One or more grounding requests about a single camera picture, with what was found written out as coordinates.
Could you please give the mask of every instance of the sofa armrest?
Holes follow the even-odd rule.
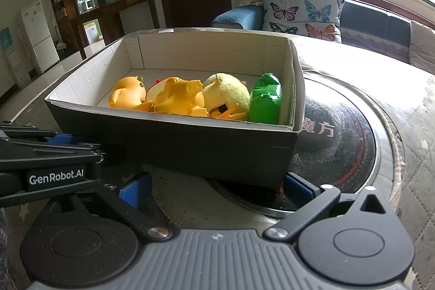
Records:
[[[237,7],[216,17],[212,28],[261,30],[263,28],[263,7],[248,5]]]

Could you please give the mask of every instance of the green plastic wrapper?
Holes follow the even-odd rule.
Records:
[[[249,121],[278,124],[280,109],[281,84],[272,73],[265,73],[252,90]]]

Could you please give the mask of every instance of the refrigerator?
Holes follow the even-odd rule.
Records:
[[[21,19],[28,56],[36,71],[42,74],[59,61],[59,56],[48,30],[41,1],[21,10]]]

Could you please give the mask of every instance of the triangular cutout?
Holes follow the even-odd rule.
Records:
[[[369,194],[365,198],[365,201],[362,203],[360,210],[363,212],[385,214],[384,207],[374,194]]]

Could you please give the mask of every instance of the plush chick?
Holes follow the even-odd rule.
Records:
[[[154,99],[154,112],[208,117],[201,90],[202,83],[199,80],[187,81],[176,77],[169,78],[163,91]]]
[[[146,101],[146,95],[144,80],[137,76],[127,76],[115,84],[108,105],[111,108],[146,112],[153,104],[152,101]]]
[[[246,120],[249,113],[249,91],[246,82],[229,74],[212,75],[202,90],[204,107],[212,118]]]

